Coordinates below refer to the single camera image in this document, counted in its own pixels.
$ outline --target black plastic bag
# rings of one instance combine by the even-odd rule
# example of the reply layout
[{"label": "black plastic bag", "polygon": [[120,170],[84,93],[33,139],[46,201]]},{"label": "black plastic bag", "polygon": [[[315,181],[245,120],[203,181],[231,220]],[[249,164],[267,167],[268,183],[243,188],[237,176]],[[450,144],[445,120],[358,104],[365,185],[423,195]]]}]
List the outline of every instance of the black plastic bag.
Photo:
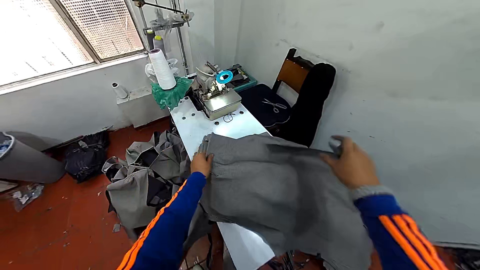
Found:
[{"label": "black plastic bag", "polygon": [[107,160],[109,144],[107,131],[83,137],[68,147],[65,153],[65,170],[77,183],[101,174],[102,166]]}]

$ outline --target green plastic bag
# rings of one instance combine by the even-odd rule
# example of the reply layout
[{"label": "green plastic bag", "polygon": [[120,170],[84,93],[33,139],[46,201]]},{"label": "green plastic bag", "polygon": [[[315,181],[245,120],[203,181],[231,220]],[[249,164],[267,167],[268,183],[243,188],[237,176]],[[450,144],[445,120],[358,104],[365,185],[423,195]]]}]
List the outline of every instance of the green plastic bag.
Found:
[{"label": "green plastic bag", "polygon": [[188,88],[192,84],[193,80],[189,80],[185,77],[175,77],[177,85],[170,90],[163,90],[158,84],[152,85],[152,95],[155,98],[156,103],[161,109],[169,107],[170,110],[179,105],[180,99],[185,96]]}]

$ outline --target mesh window grille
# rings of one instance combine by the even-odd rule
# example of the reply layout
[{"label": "mesh window grille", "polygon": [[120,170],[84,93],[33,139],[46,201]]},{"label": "mesh window grille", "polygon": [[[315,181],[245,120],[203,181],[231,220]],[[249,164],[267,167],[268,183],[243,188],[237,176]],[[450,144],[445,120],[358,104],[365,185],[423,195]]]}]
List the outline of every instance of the mesh window grille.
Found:
[{"label": "mesh window grille", "polygon": [[48,0],[2,0],[0,85],[93,62]]},{"label": "mesh window grille", "polygon": [[142,50],[124,0],[60,0],[101,59]]}]

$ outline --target blue jacket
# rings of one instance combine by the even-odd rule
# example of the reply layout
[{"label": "blue jacket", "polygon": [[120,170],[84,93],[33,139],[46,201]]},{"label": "blue jacket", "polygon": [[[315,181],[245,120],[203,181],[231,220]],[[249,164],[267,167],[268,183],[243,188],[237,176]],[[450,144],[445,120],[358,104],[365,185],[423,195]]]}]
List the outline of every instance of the blue jacket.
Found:
[{"label": "blue jacket", "polygon": [[[194,172],[125,254],[117,270],[177,270],[205,176]],[[384,270],[447,270],[432,244],[392,195],[357,199],[363,223]]]}]

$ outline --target right hand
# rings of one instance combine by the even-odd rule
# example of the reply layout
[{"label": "right hand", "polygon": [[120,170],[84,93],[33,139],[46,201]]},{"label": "right hand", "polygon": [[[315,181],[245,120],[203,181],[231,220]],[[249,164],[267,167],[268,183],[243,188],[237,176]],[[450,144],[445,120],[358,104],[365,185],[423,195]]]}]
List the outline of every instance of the right hand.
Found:
[{"label": "right hand", "polygon": [[340,159],[322,154],[320,157],[333,170],[349,189],[356,189],[362,185],[379,185],[375,174],[375,164],[350,137],[344,137]]}]

